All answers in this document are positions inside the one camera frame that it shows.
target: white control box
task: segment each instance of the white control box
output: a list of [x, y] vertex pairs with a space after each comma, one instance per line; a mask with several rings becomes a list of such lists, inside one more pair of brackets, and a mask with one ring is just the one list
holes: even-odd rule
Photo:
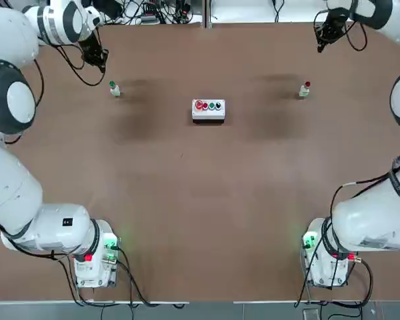
[[194, 99], [193, 100], [193, 121], [216, 121], [225, 120], [225, 100], [219, 99]]

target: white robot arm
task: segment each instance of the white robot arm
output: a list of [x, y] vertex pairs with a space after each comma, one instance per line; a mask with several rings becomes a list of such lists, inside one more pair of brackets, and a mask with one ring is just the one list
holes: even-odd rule
[[107, 222], [90, 219], [80, 205], [43, 203], [39, 182], [8, 152], [4, 135], [22, 133], [33, 124], [35, 100], [19, 68], [36, 58], [39, 40], [50, 45], [78, 42], [85, 60], [105, 67], [106, 55], [93, 34], [101, 24], [98, 15], [73, 0], [30, 7], [25, 14], [0, 8], [1, 239], [10, 249], [71, 254], [80, 287], [115, 284], [118, 239]]
[[[400, 44], [400, 0], [328, 0], [327, 4], [326, 21], [315, 27], [318, 52], [344, 36], [349, 17]], [[400, 125], [400, 77], [390, 107]], [[311, 266], [309, 280], [318, 287], [346, 284], [349, 253], [400, 250], [400, 157], [370, 188], [338, 203], [332, 217], [314, 219], [303, 236], [303, 247], [305, 265]]]

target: brown table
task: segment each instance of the brown table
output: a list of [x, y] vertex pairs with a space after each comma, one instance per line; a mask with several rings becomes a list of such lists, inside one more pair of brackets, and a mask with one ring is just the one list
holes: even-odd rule
[[[310, 24], [101, 31], [110, 55], [96, 88], [41, 50], [45, 97], [11, 150], [45, 201], [80, 203], [108, 220], [148, 299], [295, 300], [310, 220], [328, 214], [338, 185], [385, 172], [400, 152], [388, 103], [400, 47], [369, 31], [363, 53], [341, 40], [320, 55]], [[25, 74], [38, 92], [36, 69]], [[299, 101], [306, 80], [311, 95]], [[194, 98], [226, 99], [225, 124], [194, 126]], [[400, 299], [400, 253], [362, 256], [373, 298]], [[314, 297], [362, 298], [358, 271], [348, 287]], [[95, 298], [128, 300], [124, 274], [119, 284]], [[60, 266], [0, 242], [0, 300], [48, 299], [70, 299]]]

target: metal pole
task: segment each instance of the metal pole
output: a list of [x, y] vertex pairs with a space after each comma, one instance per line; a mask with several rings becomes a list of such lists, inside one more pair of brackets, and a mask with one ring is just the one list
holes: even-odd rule
[[204, 29], [212, 28], [211, 22], [211, 0], [202, 0], [202, 20], [201, 27]]

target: floor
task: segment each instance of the floor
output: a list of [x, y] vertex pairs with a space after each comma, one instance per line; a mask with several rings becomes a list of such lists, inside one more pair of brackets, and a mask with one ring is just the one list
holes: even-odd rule
[[[153, 309], [140, 306], [135, 310], [135, 320], [277, 320], [303, 319], [304, 309], [314, 309], [315, 306], [300, 305], [293, 308], [292, 303], [190, 303], [182, 310], [176, 310], [171, 305], [162, 305]], [[356, 315], [357, 310], [346, 311], [335, 306], [323, 308], [322, 319], [327, 319], [333, 313]], [[102, 320], [127, 320], [130, 309], [117, 306], [104, 310]], [[70, 303], [55, 304], [0, 304], [0, 320], [83, 320], [101, 319], [101, 309], [94, 307], [78, 307]], [[400, 319], [400, 302], [370, 302], [363, 309], [364, 320], [396, 320]]]

